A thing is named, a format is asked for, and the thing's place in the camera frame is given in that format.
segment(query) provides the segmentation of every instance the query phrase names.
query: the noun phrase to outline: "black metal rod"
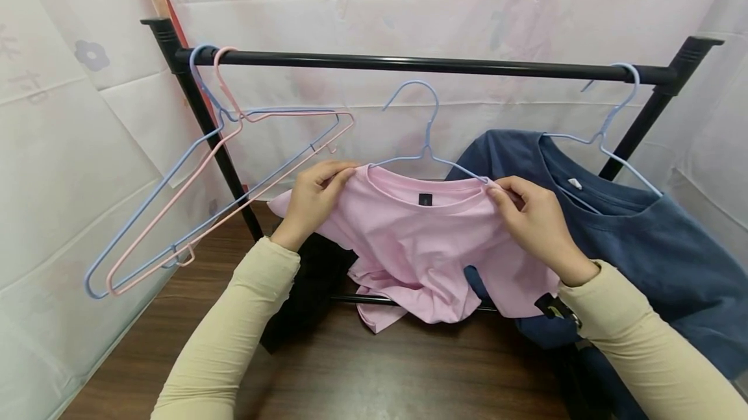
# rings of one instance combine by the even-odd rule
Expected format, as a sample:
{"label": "black metal rod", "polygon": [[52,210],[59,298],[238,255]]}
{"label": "black metal rod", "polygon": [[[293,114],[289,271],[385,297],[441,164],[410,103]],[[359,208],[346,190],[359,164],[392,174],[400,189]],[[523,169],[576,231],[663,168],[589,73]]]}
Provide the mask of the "black metal rod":
{"label": "black metal rod", "polygon": [[[153,36],[156,37],[158,46],[161,48],[161,52],[166,59],[167,65],[171,70],[171,74],[176,76],[179,86],[182,86],[182,91],[185,94],[185,98],[192,109],[192,113],[195,114],[197,124],[200,125],[200,129],[203,134],[210,134],[216,130],[216,124],[213,123],[213,119],[210,116],[210,111],[203,101],[203,96],[200,89],[197,88],[195,79],[192,77],[192,72],[189,70],[189,65],[186,62],[177,61],[175,55],[177,51],[182,48],[182,44],[179,42],[177,31],[174,30],[174,26],[170,19],[143,19],[141,20],[144,25],[151,28]],[[208,138],[208,145],[211,149],[215,149],[218,142],[221,141],[221,134],[216,133],[215,135]],[[236,169],[231,163],[231,157],[229,156],[226,146],[222,145],[216,151],[216,162],[218,167],[221,169],[223,178],[226,180],[231,194],[235,199],[242,197],[245,194],[245,190],[242,187],[242,182],[238,178]],[[249,227],[249,231],[255,241],[262,238],[262,229],[260,223],[257,222],[255,213],[252,212],[250,207],[242,209],[242,217]]]}
{"label": "black metal rod", "polygon": [[[188,62],[192,48],[177,50],[177,61]],[[212,66],[215,49],[206,48],[195,56],[195,63]],[[617,66],[567,65],[489,60],[451,60],[446,58],[414,58],[407,56],[288,54],[262,51],[227,51],[221,57],[225,65],[303,66],[306,68],[374,69],[379,71],[423,71],[498,75],[552,77],[552,79],[595,79],[634,82],[630,72]],[[636,66],[642,84],[671,84],[677,79],[675,70],[661,66]]]}
{"label": "black metal rod", "polygon": [[[344,295],[331,295],[330,300],[334,302],[344,303],[366,303],[369,305],[385,305],[385,306],[399,306],[397,303],[391,301],[387,297],[379,297],[377,295],[355,295],[353,293]],[[482,303],[477,308],[480,312],[497,312],[495,306]]]}
{"label": "black metal rod", "polygon": [[[712,47],[722,45],[724,41],[715,40],[714,38],[689,37],[675,54],[673,61],[670,62],[669,68],[672,69],[678,77],[670,84],[663,84],[655,87],[653,94],[639,115],[636,116],[634,123],[626,131],[623,139],[616,147],[614,154],[621,159],[628,160],[634,150],[639,146],[649,129],[655,124],[654,122],[662,114],[665,107],[674,96],[678,95],[686,82],[690,79],[693,72],[697,70],[704,57],[712,50]],[[601,178],[614,180],[616,175],[621,171],[621,164],[614,159],[609,159],[604,168],[600,170]]]}

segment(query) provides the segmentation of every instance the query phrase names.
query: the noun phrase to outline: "blue hanger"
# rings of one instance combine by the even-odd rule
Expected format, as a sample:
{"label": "blue hanger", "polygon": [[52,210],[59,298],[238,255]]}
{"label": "blue hanger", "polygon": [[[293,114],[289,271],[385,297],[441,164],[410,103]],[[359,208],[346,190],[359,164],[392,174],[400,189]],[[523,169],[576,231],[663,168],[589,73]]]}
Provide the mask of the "blue hanger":
{"label": "blue hanger", "polygon": [[[166,185],[169,182],[169,180],[171,180],[171,178],[177,173],[177,170],[179,170],[179,168],[187,161],[187,158],[197,149],[197,146],[200,145],[203,141],[209,139],[211,136],[213,136],[213,135],[217,134],[218,132],[220,132],[223,128],[225,128],[226,124],[225,124],[225,120],[223,120],[223,116],[226,116],[227,119],[229,119],[231,121],[238,121],[238,117],[236,119],[232,118],[231,112],[229,112],[228,110],[226,110],[225,108],[223,108],[221,106],[221,104],[218,102],[218,100],[216,99],[216,97],[213,96],[213,94],[210,91],[210,89],[208,89],[208,87],[204,84],[204,82],[202,80],[202,77],[200,76],[200,73],[197,71],[197,67],[195,65],[195,56],[197,55],[198,52],[200,52],[201,50],[203,50],[203,48],[206,48],[206,47],[216,48],[213,45],[198,45],[192,51],[192,53],[190,55],[190,61],[189,61],[189,63],[190,63],[190,69],[192,71],[192,75],[195,76],[195,80],[197,81],[198,85],[200,85],[202,87],[202,89],[205,91],[206,95],[208,96],[208,99],[210,99],[212,101],[213,105],[215,105],[215,107],[218,110],[218,116],[217,116],[218,127],[217,127],[216,130],[213,130],[212,132],[210,132],[210,134],[206,134],[205,136],[202,136],[202,138],[196,140],[195,143],[192,143],[192,145],[189,147],[189,149],[187,149],[187,151],[185,151],[185,153],[181,156],[181,158],[177,161],[177,163],[174,164],[174,166],[171,168],[171,170],[169,170],[169,173],[167,173],[166,176],[164,176],[164,178],[161,180],[161,182],[159,182],[158,185],[156,185],[156,188],[154,188],[153,191],[151,192],[151,194],[148,195],[148,198],[146,200],[144,200],[143,203],[141,204],[141,206],[136,210],[136,212],[133,213],[132,217],[129,218],[129,220],[124,225],[124,227],[122,229],[120,229],[119,232],[114,236],[114,239],[112,239],[112,241],[107,245],[107,247],[104,248],[104,251],[99,255],[99,257],[97,259],[95,259],[95,262],[92,264],[92,266],[90,266],[88,268],[88,270],[85,273],[84,279],[83,279],[83,287],[84,287],[85,292],[88,294],[88,296],[91,297],[91,298],[93,298],[94,300],[101,300],[102,298],[106,297],[109,294],[109,292],[108,291],[105,291],[103,293],[96,293],[96,292],[94,292],[94,289],[92,288],[92,284],[90,284],[90,279],[93,277],[94,272],[97,271],[97,268],[99,266],[101,266],[101,263],[108,256],[108,254],[110,252],[112,252],[112,249],[117,245],[117,243],[119,243],[119,240],[122,239],[123,235],[126,234],[127,231],[130,228],[132,228],[132,225],[134,224],[134,222],[136,222],[136,220],[139,217],[141,217],[141,215],[143,214],[144,210],[153,202],[153,199],[156,198],[156,196],[164,189],[164,187],[166,187]],[[263,108],[263,109],[258,109],[258,110],[252,110],[248,114],[246,114],[246,116],[250,116],[250,115],[254,115],[254,114],[266,114],[266,113],[284,113],[284,112],[320,112],[320,113],[325,113],[325,112],[333,112],[333,111],[335,111],[335,110],[332,110],[332,109],[305,109],[305,108],[300,108],[300,107],[299,108],[291,107],[291,108],[286,108],[286,109]],[[218,213],[214,214],[210,219],[207,219],[204,223],[202,223],[201,225],[198,225],[198,227],[196,227],[195,229],[193,229],[191,232],[189,232],[183,238],[181,238],[178,241],[174,242],[174,244],[172,244],[170,247],[168,247],[166,250],[164,250],[164,252],[162,252],[161,254],[159,254],[156,258],[153,258],[150,262],[144,264],[142,267],[139,267],[138,269],[136,269],[135,271],[133,271],[132,273],[130,273],[129,276],[127,276],[127,277],[123,278],[121,281],[117,282],[117,284],[114,284],[114,287],[115,288],[119,288],[124,283],[126,283],[130,278],[136,276],[138,273],[141,273],[144,269],[146,269],[149,266],[151,266],[151,264],[153,264],[154,262],[156,262],[157,259],[162,258],[166,253],[168,253],[168,252],[173,251],[174,249],[176,249],[176,246],[178,244],[183,243],[188,238],[192,237],[192,235],[194,235],[195,233],[200,232],[200,230],[203,227],[205,227],[206,225],[210,224],[211,222],[213,222],[214,220],[216,220],[217,218],[219,218],[221,216],[221,214],[225,213],[227,210],[231,209],[234,205],[240,203],[242,200],[244,200],[247,197],[249,197],[249,195],[251,193],[253,193],[257,188],[259,188],[262,184],[264,184],[265,182],[267,182],[267,180],[269,180],[272,177],[274,177],[277,173],[280,173],[281,170],[285,169],[286,166],[289,166],[294,160],[298,159],[302,154],[304,154],[307,150],[309,150],[309,148],[311,148],[311,149],[314,150],[314,144],[316,144],[318,141],[320,141],[321,139],[323,139],[327,134],[330,133],[330,131],[334,130],[336,128],[336,126],[338,126],[340,124],[340,117],[339,117],[338,114],[335,114],[335,119],[336,119],[335,124],[332,125],[332,126],[330,126],[330,129],[326,130],[322,135],[319,136],[319,138],[316,138],[314,141],[312,141],[312,143],[310,143],[309,146],[307,146],[306,148],[304,148],[304,150],[300,151],[299,154],[296,154],[292,159],[290,159],[289,161],[287,161],[284,165],[281,166],[281,168],[275,170],[274,173],[272,173],[267,178],[265,178],[264,180],[262,180],[262,182],[258,183],[254,188],[252,188],[251,190],[247,191],[247,193],[245,193],[244,195],[242,195],[240,198],[234,200],[233,203],[228,204],[224,209],[221,210],[221,212],[218,212]],[[172,262],[170,262],[168,264],[164,264],[164,266],[162,266],[162,267],[164,269],[169,269],[171,267],[176,266],[177,264],[178,264],[177,259],[174,258]]]}
{"label": "blue hanger", "polygon": [[472,173],[470,170],[462,168],[462,166],[459,166],[455,164],[454,162],[451,162],[449,160],[439,159],[437,156],[434,155],[434,151],[431,148],[431,127],[434,124],[434,120],[436,119],[437,114],[439,113],[439,97],[436,95],[436,91],[432,86],[429,85],[428,82],[422,81],[422,80],[410,80],[403,82],[400,84],[400,87],[398,87],[397,91],[390,97],[390,100],[387,101],[386,104],[384,104],[384,107],[382,111],[387,110],[390,104],[395,100],[395,97],[397,97],[398,94],[400,94],[400,91],[403,90],[403,87],[408,86],[410,84],[420,84],[422,86],[427,87],[431,94],[434,96],[434,113],[431,115],[431,119],[428,121],[427,124],[425,124],[425,143],[423,144],[423,147],[421,148],[420,154],[418,155],[410,155],[410,156],[396,156],[395,158],[391,158],[389,160],[383,160],[382,162],[378,162],[376,164],[372,164],[373,166],[382,166],[384,164],[389,164],[390,162],[394,162],[395,160],[419,160],[423,159],[425,156],[425,153],[429,153],[430,158],[433,160],[436,160],[437,162],[441,162],[443,164],[452,165],[453,167],[462,170],[462,172],[471,175],[474,179],[479,179],[481,182],[488,184],[488,179],[486,177],[478,176],[474,173]]}
{"label": "blue hanger", "polygon": [[[566,139],[575,140],[575,141],[578,141],[580,143],[588,144],[588,145],[594,143],[594,141],[596,139],[600,138],[600,144],[597,145],[597,148],[600,149],[601,153],[609,156],[611,159],[618,160],[622,165],[625,166],[625,168],[629,169],[629,171],[631,173],[633,173],[636,176],[636,178],[640,179],[641,182],[644,183],[647,188],[649,188],[650,190],[653,190],[654,194],[656,194],[658,197],[661,198],[662,197],[662,193],[660,193],[660,190],[656,189],[655,186],[654,186],[654,184],[651,184],[647,179],[645,179],[644,175],[642,175],[641,173],[639,173],[626,160],[621,159],[619,156],[617,156],[614,153],[611,153],[609,150],[605,149],[605,136],[606,136],[608,128],[610,128],[610,124],[612,123],[612,119],[614,118],[614,116],[616,116],[616,114],[619,113],[619,111],[621,111],[621,109],[624,106],[626,106],[627,104],[629,104],[629,102],[632,99],[634,99],[634,96],[636,95],[636,92],[639,90],[639,85],[640,85],[640,82],[641,82],[641,79],[639,77],[639,71],[636,70],[636,68],[634,66],[630,65],[629,63],[614,63],[611,66],[619,66],[619,67],[622,67],[622,68],[625,68],[625,69],[629,70],[631,72],[631,75],[634,76],[634,89],[631,90],[631,93],[629,94],[628,97],[626,97],[626,99],[624,99],[624,101],[622,101],[620,104],[616,105],[610,111],[610,113],[608,114],[608,116],[606,116],[605,121],[603,122],[603,125],[601,126],[600,130],[597,131],[597,133],[595,133],[595,135],[592,136],[592,138],[589,141],[588,140],[583,140],[581,138],[577,138],[576,136],[572,136],[570,134],[545,133],[545,134],[543,134],[543,136],[548,136],[548,138],[566,138]],[[582,92],[586,91],[592,85],[593,82],[595,82],[595,81],[591,80],[590,82],[587,82],[587,85],[585,85],[585,87],[582,89]]]}

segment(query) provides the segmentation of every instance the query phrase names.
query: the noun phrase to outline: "wire hanger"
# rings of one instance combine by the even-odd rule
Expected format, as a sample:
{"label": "wire hanger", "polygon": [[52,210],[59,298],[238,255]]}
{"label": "wire hanger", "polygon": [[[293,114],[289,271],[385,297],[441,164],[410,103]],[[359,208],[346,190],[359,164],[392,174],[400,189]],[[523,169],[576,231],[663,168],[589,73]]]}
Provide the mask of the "wire hanger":
{"label": "wire hanger", "polygon": [[[662,197],[662,193],[660,193],[660,190],[656,189],[653,184],[651,184],[647,179],[645,179],[644,175],[642,175],[641,173],[639,173],[638,170],[636,170],[634,168],[634,166],[631,166],[626,160],[621,159],[619,156],[617,156],[614,153],[611,153],[609,150],[605,149],[605,138],[606,138],[607,130],[610,128],[610,124],[612,123],[612,119],[614,118],[614,116],[616,116],[616,114],[619,113],[619,111],[621,111],[621,109],[624,106],[626,106],[627,104],[629,104],[629,102],[632,99],[634,99],[634,96],[636,95],[636,92],[639,90],[639,85],[640,85],[640,81],[641,81],[640,76],[639,76],[639,71],[636,70],[636,68],[633,65],[630,65],[629,63],[614,63],[611,66],[619,66],[621,68],[625,68],[625,69],[629,70],[631,72],[631,75],[634,76],[634,89],[631,90],[631,93],[629,94],[628,97],[626,97],[626,99],[624,99],[624,101],[622,101],[620,104],[616,105],[610,111],[610,113],[606,116],[605,121],[604,121],[603,125],[601,126],[600,130],[597,131],[597,133],[595,133],[595,135],[592,136],[592,138],[590,140],[583,140],[582,138],[577,138],[576,136],[572,136],[570,134],[545,133],[545,134],[543,134],[543,136],[547,136],[548,138],[565,138],[565,139],[575,140],[575,141],[578,141],[578,142],[580,142],[582,144],[588,144],[588,145],[591,145],[592,143],[594,143],[594,141],[596,139],[600,138],[600,144],[597,145],[597,148],[600,149],[601,153],[609,156],[611,159],[619,161],[621,163],[621,165],[624,165],[625,168],[629,169],[629,171],[631,173],[633,173],[636,176],[636,178],[640,179],[641,182],[644,183],[647,188],[649,188],[650,190],[653,190],[654,194],[656,194],[658,197],[661,198]],[[589,89],[593,82],[595,82],[595,81],[591,80],[590,82],[587,82],[587,85],[585,85],[585,87],[582,88],[582,92],[584,92],[587,89]],[[590,207],[590,205],[586,204],[584,201],[580,201],[580,202],[582,204],[587,205],[587,207]]]}
{"label": "wire hanger", "polygon": [[[328,141],[325,141],[325,143],[320,146],[320,149],[322,149],[322,148],[328,148],[330,151],[334,151],[334,150],[331,150],[329,148],[330,143],[332,143],[336,138],[339,138],[339,136],[341,134],[343,134],[345,131],[347,131],[348,129],[350,129],[351,126],[353,126],[353,124],[354,124],[354,119],[353,119],[353,115],[352,114],[350,114],[349,112],[346,112],[346,111],[332,110],[332,109],[294,109],[294,108],[292,108],[292,109],[260,109],[260,110],[253,110],[253,111],[251,111],[248,114],[244,114],[241,110],[237,110],[238,118],[236,118],[236,119],[233,118],[231,116],[231,113],[228,110],[224,109],[221,106],[221,104],[218,102],[218,100],[216,99],[216,97],[213,96],[212,92],[205,86],[205,84],[204,84],[204,82],[203,82],[203,80],[202,80],[199,72],[197,72],[197,67],[195,66],[195,56],[196,56],[196,54],[199,51],[202,51],[203,48],[205,48],[205,47],[212,47],[212,46],[211,45],[200,45],[200,46],[196,47],[195,50],[193,50],[193,52],[192,52],[192,54],[190,56],[190,67],[191,67],[191,70],[193,72],[193,76],[195,76],[196,81],[198,82],[198,84],[200,84],[202,86],[202,89],[206,91],[206,95],[208,96],[208,99],[210,99],[212,101],[212,103],[216,106],[216,108],[218,110],[218,116],[217,116],[218,127],[217,127],[216,130],[212,131],[210,134],[207,134],[206,136],[203,136],[202,138],[198,139],[197,141],[195,141],[195,143],[193,143],[191,145],[191,147],[187,150],[187,152],[185,154],[183,154],[182,158],[179,159],[179,161],[177,162],[177,164],[175,166],[173,166],[172,170],[166,175],[166,177],[164,177],[164,179],[162,180],[162,182],[159,183],[156,186],[156,188],[153,190],[153,192],[151,193],[151,195],[149,195],[148,198],[146,199],[146,201],[143,202],[143,204],[141,205],[141,207],[139,207],[139,209],[136,211],[136,213],[134,213],[133,216],[128,220],[127,224],[117,233],[117,235],[114,237],[114,239],[112,240],[112,242],[110,242],[108,244],[108,246],[104,249],[104,251],[99,255],[98,259],[96,259],[95,262],[92,264],[92,266],[89,267],[89,269],[86,272],[85,277],[84,277],[84,289],[85,289],[85,292],[88,294],[88,296],[91,297],[91,298],[94,298],[95,300],[100,300],[100,299],[106,297],[110,293],[112,293],[114,295],[119,295],[119,294],[123,293],[124,291],[129,290],[129,288],[132,288],[132,286],[134,284],[137,284],[138,282],[141,282],[143,278],[151,275],[151,273],[153,273],[154,271],[156,271],[159,267],[171,268],[171,267],[174,267],[174,266],[186,266],[186,264],[189,264],[190,262],[192,262],[193,259],[195,259],[195,254],[193,253],[192,245],[195,244],[198,239],[200,239],[203,236],[205,236],[205,234],[207,234],[208,232],[212,231],[212,229],[214,229],[215,227],[212,227],[210,230],[208,230],[208,232],[201,234],[200,237],[198,237],[196,239],[192,239],[191,242],[189,242],[182,249],[177,249],[178,244],[186,241],[193,234],[199,232],[202,228],[206,227],[208,224],[211,224],[211,222],[213,222],[214,220],[216,220],[219,216],[221,216],[221,214],[225,213],[227,210],[229,210],[230,208],[232,208],[234,205],[236,205],[237,203],[241,202],[243,199],[247,198],[248,195],[250,195],[252,192],[254,192],[262,184],[264,184],[265,182],[267,182],[267,180],[271,179],[273,176],[275,176],[277,173],[280,173],[287,166],[289,166],[290,164],[294,163],[294,161],[297,160],[298,158],[300,158],[300,156],[302,154],[304,154],[305,151],[311,149],[313,151],[313,153],[311,155],[307,156],[304,160],[302,160],[299,165],[296,165],[293,169],[289,170],[289,172],[287,172],[286,174],[284,174],[283,176],[281,176],[281,178],[277,179],[275,182],[273,182],[272,184],[270,184],[269,187],[267,187],[265,190],[262,190],[262,192],[259,193],[258,195],[265,193],[265,191],[267,189],[271,188],[276,183],[280,182],[282,179],[284,179],[286,177],[286,175],[289,175],[293,170],[297,169],[306,160],[308,160],[309,158],[311,158],[311,156],[314,156],[315,154],[319,153],[319,149],[315,149],[314,145],[316,143],[319,143],[320,140],[322,140],[323,138],[325,138],[326,135],[330,134],[330,132],[332,130],[334,130],[336,128],[336,126],[338,126],[340,124],[340,115],[349,116],[350,120],[351,120],[350,124],[344,126],[343,129],[340,132],[338,132],[335,136],[333,136],[333,138],[331,138]],[[220,56],[223,54],[223,52],[220,52],[220,53],[218,53],[216,55],[216,59],[214,60],[214,62],[217,62],[220,59]],[[218,73],[218,77],[219,77],[219,80],[221,81],[221,84],[223,85],[222,89],[225,90],[225,92],[229,92],[229,94],[231,94],[231,92],[228,91],[228,88],[225,86],[225,82],[223,82],[223,79],[220,77],[220,73]],[[236,101],[233,99],[232,95],[230,96],[230,100],[232,101],[232,104],[236,106]],[[250,116],[253,115],[253,114],[261,114],[261,115],[258,116],[258,117],[256,117],[256,118],[254,118],[254,119],[251,119]],[[226,208],[224,208],[223,210],[221,210],[217,214],[214,214],[213,217],[211,217],[210,219],[207,219],[206,222],[204,222],[203,224],[199,225],[197,228],[193,229],[185,237],[182,237],[180,240],[178,240],[177,242],[173,243],[171,245],[171,247],[169,247],[166,250],[164,250],[164,252],[162,252],[161,254],[159,254],[156,258],[153,258],[150,262],[144,264],[142,267],[139,267],[138,269],[136,269],[135,271],[133,271],[132,273],[130,273],[129,276],[123,278],[122,281],[118,282],[117,284],[113,284],[112,285],[112,277],[114,276],[114,273],[117,271],[117,269],[119,269],[119,267],[122,265],[122,263],[124,262],[124,259],[126,259],[129,256],[129,254],[132,252],[132,250],[142,241],[142,239],[149,232],[149,230],[151,230],[153,228],[153,225],[155,225],[158,222],[158,220],[163,217],[163,215],[167,212],[167,210],[172,207],[173,203],[175,203],[176,200],[179,197],[181,197],[182,193],[189,187],[189,185],[192,184],[193,180],[195,180],[197,178],[198,174],[200,174],[202,172],[202,170],[205,168],[205,166],[208,164],[208,161],[210,161],[212,159],[212,157],[217,153],[217,151],[220,148],[220,146],[223,145],[228,139],[233,138],[233,136],[235,136],[238,132],[240,132],[242,130],[242,128],[243,128],[243,121],[246,120],[246,121],[249,121],[250,123],[255,123],[255,121],[260,121],[261,119],[265,119],[265,118],[267,118],[269,116],[320,116],[320,115],[335,115],[335,118],[336,118],[335,124],[332,125],[332,126],[330,126],[330,128],[328,130],[326,130],[323,134],[321,134],[320,136],[318,136],[318,138],[316,138],[314,141],[312,141],[312,143],[310,143],[309,146],[307,146],[302,151],[300,151],[300,153],[297,153],[289,161],[286,161],[286,163],[284,165],[282,165],[279,169],[277,169],[274,173],[272,173],[266,179],[262,180],[262,182],[260,182],[259,184],[257,184],[254,188],[252,188],[252,190],[248,191],[245,195],[242,195],[241,198],[236,199],[231,204],[228,204]],[[151,222],[151,224],[148,225],[147,229],[145,231],[143,231],[143,233],[141,233],[141,235],[138,237],[138,239],[136,239],[136,242],[134,242],[127,249],[127,251],[124,253],[123,257],[121,257],[118,260],[118,262],[110,270],[110,272],[109,272],[109,274],[107,276],[106,283],[107,283],[108,291],[107,292],[103,292],[103,293],[96,293],[96,292],[94,292],[93,288],[92,288],[92,285],[90,284],[90,279],[92,278],[93,273],[95,272],[95,270],[100,266],[100,264],[102,263],[102,261],[104,260],[104,258],[108,256],[109,252],[112,251],[112,248],[114,248],[114,246],[119,242],[119,240],[122,239],[124,233],[127,233],[127,231],[132,227],[133,223],[136,222],[136,220],[142,215],[142,213],[145,210],[145,208],[147,208],[148,205],[153,202],[153,199],[158,195],[158,193],[161,190],[163,190],[164,186],[168,183],[168,180],[170,180],[174,176],[174,174],[176,174],[177,170],[183,165],[183,163],[185,163],[187,157],[193,153],[193,151],[197,148],[197,146],[200,145],[200,143],[202,143],[204,140],[207,140],[208,138],[210,138],[211,136],[213,136],[214,134],[220,132],[223,128],[225,128],[226,124],[225,124],[225,120],[223,119],[223,117],[226,117],[227,119],[229,119],[231,121],[239,121],[240,122],[240,126],[238,126],[238,128],[235,131],[233,131],[229,136],[227,136],[225,139],[221,140],[219,142],[219,144],[216,146],[216,148],[213,148],[213,150],[211,151],[211,153],[208,154],[208,156],[203,160],[203,162],[201,163],[200,167],[195,171],[195,173],[193,173],[191,175],[190,179],[187,180],[187,183],[185,183],[182,186],[182,188],[179,189],[179,191],[174,195],[174,197],[172,198],[172,200],[170,200],[170,202],[166,205],[166,207],[164,207],[164,209],[162,209],[162,211],[159,212],[159,214],[157,215],[157,217],[154,218],[154,220]],[[242,205],[242,207],[239,208],[239,209],[237,209],[237,210],[241,210],[245,206],[246,206],[246,204]],[[185,250],[190,253],[190,258],[188,259],[187,262],[181,263],[179,261],[179,255],[181,253],[183,253]],[[140,278],[137,278],[136,281],[131,282],[131,284],[129,284],[126,288],[123,288],[123,290],[117,291],[117,289],[119,287],[122,287],[122,285],[124,283],[126,283],[127,281],[129,281],[129,279],[132,279],[134,276],[136,276],[139,273],[141,273],[144,269],[148,268],[153,262],[156,262],[156,260],[158,260],[159,258],[162,258],[169,251],[172,252],[171,256],[169,256],[167,259],[165,259],[163,262],[161,262],[158,265],[158,267],[155,267],[155,268],[151,269],[144,276],[142,276]]]}
{"label": "wire hanger", "polygon": [[479,179],[481,180],[481,182],[488,184],[490,180],[488,180],[486,177],[478,176],[472,173],[470,170],[464,169],[462,166],[455,164],[454,162],[438,158],[437,156],[434,155],[434,151],[432,150],[432,147],[431,147],[431,127],[434,124],[434,120],[436,119],[437,114],[439,113],[439,97],[436,95],[436,91],[434,90],[434,88],[431,85],[429,85],[428,82],[417,80],[417,79],[403,82],[402,84],[400,84],[400,87],[398,87],[397,91],[395,91],[392,97],[390,97],[390,100],[388,100],[387,103],[384,104],[382,111],[387,110],[389,105],[392,104],[392,102],[395,100],[395,97],[397,97],[397,95],[400,94],[400,91],[403,90],[403,87],[408,86],[410,84],[420,84],[422,86],[425,86],[431,91],[431,94],[434,96],[434,113],[431,115],[431,119],[427,121],[427,124],[425,124],[425,143],[423,144],[423,147],[420,150],[420,154],[410,155],[410,156],[396,156],[395,158],[383,160],[382,162],[377,162],[376,164],[371,164],[371,165],[382,166],[384,164],[389,164],[390,162],[394,162],[395,160],[419,160],[425,157],[425,153],[429,153],[430,158],[432,158],[433,160],[436,160],[437,162],[441,162],[443,164],[452,165],[453,167],[459,170],[462,170],[462,172],[468,174],[474,179]]}

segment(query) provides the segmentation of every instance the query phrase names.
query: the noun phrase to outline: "pink t-shirt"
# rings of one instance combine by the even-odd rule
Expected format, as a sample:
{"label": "pink t-shirt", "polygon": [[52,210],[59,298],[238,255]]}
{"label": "pink t-shirt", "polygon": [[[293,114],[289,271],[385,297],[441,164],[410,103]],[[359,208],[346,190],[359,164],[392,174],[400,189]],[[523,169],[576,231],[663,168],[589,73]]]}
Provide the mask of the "pink t-shirt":
{"label": "pink t-shirt", "polygon": [[[478,179],[425,182],[381,167],[360,166],[338,206],[317,233],[353,249],[349,276],[358,293],[383,295],[396,306],[359,305],[379,332],[410,312],[427,323],[454,323],[480,303],[464,277],[475,266],[488,295],[506,317],[540,315],[535,301],[556,293],[559,278],[510,237]],[[419,205],[431,194],[432,205]],[[284,217],[290,191],[270,202]]]}

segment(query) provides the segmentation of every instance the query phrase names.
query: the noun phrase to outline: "beige sleeve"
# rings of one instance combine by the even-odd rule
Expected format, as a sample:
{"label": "beige sleeve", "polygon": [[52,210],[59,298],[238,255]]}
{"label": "beige sleeve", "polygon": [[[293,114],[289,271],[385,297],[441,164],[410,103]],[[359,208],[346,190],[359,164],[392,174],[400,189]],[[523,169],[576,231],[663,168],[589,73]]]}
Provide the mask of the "beige sleeve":
{"label": "beige sleeve", "polygon": [[262,331],[288,297],[299,255],[262,238],[179,353],[151,420],[232,420]]}
{"label": "beige sleeve", "polygon": [[595,262],[595,278],[561,284],[559,296],[582,323],[580,336],[604,353],[649,419],[748,419],[748,404],[712,363],[618,269]]}

